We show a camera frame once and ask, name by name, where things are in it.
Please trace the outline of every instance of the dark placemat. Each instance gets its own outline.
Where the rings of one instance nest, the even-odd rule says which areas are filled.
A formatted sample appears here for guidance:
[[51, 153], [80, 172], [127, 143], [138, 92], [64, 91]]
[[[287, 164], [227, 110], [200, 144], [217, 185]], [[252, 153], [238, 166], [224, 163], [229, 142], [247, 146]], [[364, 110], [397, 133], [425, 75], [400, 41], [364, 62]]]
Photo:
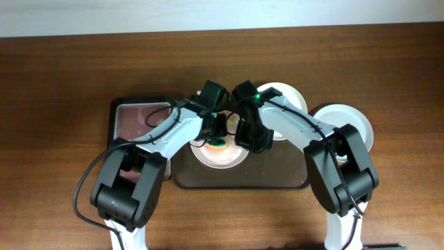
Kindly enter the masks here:
[[176, 185], [185, 189], [297, 189], [309, 185], [304, 154], [287, 140], [274, 141], [270, 151], [249, 153], [229, 169], [201, 163], [185, 145], [172, 159]]

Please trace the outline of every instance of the robotic hand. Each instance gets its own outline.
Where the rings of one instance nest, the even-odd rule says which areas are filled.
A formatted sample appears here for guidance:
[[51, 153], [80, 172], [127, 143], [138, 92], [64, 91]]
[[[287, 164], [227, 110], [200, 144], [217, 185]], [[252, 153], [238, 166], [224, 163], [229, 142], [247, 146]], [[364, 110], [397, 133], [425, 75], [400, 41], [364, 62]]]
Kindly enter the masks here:
[[[271, 149], [277, 131], [304, 151], [311, 188], [327, 211], [325, 247], [361, 249], [358, 218], [364, 215], [378, 177], [357, 129], [317, 121], [292, 106], [281, 92], [271, 88], [259, 93], [249, 81], [238, 85], [232, 96], [224, 87], [207, 81], [199, 95], [171, 104], [169, 118], [150, 133], [134, 142], [116, 139], [79, 181], [74, 194], [75, 213], [88, 223], [110, 230], [113, 249], [146, 249], [144, 226], [157, 205], [167, 160], [191, 140], [226, 136], [227, 117], [218, 111], [231, 110], [241, 117], [234, 139], [237, 145], [260, 153]], [[348, 161], [339, 166], [336, 154], [346, 155]], [[102, 158], [105, 161], [90, 202], [107, 226], [77, 210], [78, 191]], [[121, 177], [121, 169], [140, 172], [138, 182]]]

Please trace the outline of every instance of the white plate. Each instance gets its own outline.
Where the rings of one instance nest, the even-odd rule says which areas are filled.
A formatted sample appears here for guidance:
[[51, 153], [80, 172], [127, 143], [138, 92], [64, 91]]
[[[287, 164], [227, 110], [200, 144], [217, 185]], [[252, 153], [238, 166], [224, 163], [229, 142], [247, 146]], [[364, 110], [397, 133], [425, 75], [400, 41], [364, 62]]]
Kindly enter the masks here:
[[[229, 115], [229, 111], [223, 111], [226, 115]], [[235, 133], [237, 122], [239, 121], [239, 116], [233, 114], [230, 117], [230, 121], [232, 123], [228, 124], [228, 132]], [[191, 147], [195, 157], [199, 159], [203, 164], [208, 167], [213, 167], [217, 169], [227, 169], [230, 167], [234, 167], [244, 160], [248, 155], [248, 150], [243, 147], [239, 147], [234, 144], [234, 136], [227, 135], [226, 137], [229, 149], [224, 149], [221, 151], [213, 151], [208, 149], [206, 146], [203, 147]], [[193, 145], [199, 146], [203, 142], [202, 141], [191, 141]]]
[[[361, 134], [362, 140], [366, 145], [367, 151], [370, 151], [373, 145], [373, 129], [367, 117], [356, 108], [343, 105], [332, 104], [321, 108], [313, 116], [314, 118], [327, 124], [335, 125], [338, 128], [350, 124], [353, 125]], [[346, 161], [347, 156], [337, 156], [339, 161]]]
[[[275, 88], [276, 90], [281, 91], [291, 104], [305, 113], [307, 112], [307, 104], [305, 103], [304, 97], [302, 97], [299, 91], [297, 91], [294, 87], [291, 87], [285, 83], [266, 83], [259, 86], [257, 91], [262, 92], [268, 88]], [[286, 140], [286, 138], [278, 132], [275, 132], [273, 135], [273, 140]]]

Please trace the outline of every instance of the white wall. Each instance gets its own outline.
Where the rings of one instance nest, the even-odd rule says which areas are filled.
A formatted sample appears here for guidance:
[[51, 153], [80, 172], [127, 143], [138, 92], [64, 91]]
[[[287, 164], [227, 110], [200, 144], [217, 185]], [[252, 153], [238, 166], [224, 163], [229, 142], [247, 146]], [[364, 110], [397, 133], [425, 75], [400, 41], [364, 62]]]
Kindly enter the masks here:
[[0, 36], [444, 21], [444, 0], [0, 0]]

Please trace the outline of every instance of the table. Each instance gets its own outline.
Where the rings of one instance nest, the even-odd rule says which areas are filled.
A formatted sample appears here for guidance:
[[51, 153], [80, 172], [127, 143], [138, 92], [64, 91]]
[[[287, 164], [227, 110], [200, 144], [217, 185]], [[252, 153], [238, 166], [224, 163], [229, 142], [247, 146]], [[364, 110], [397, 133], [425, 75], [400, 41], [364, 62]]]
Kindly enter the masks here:
[[[0, 39], [0, 248], [110, 249], [80, 221], [74, 188], [104, 150], [116, 97], [181, 99], [207, 79], [299, 90], [309, 110], [344, 103], [375, 132], [379, 187], [364, 244], [444, 248], [444, 23]], [[80, 194], [89, 204], [98, 168]], [[172, 181], [147, 226], [150, 249], [322, 244], [325, 211], [303, 191], [186, 191]]]

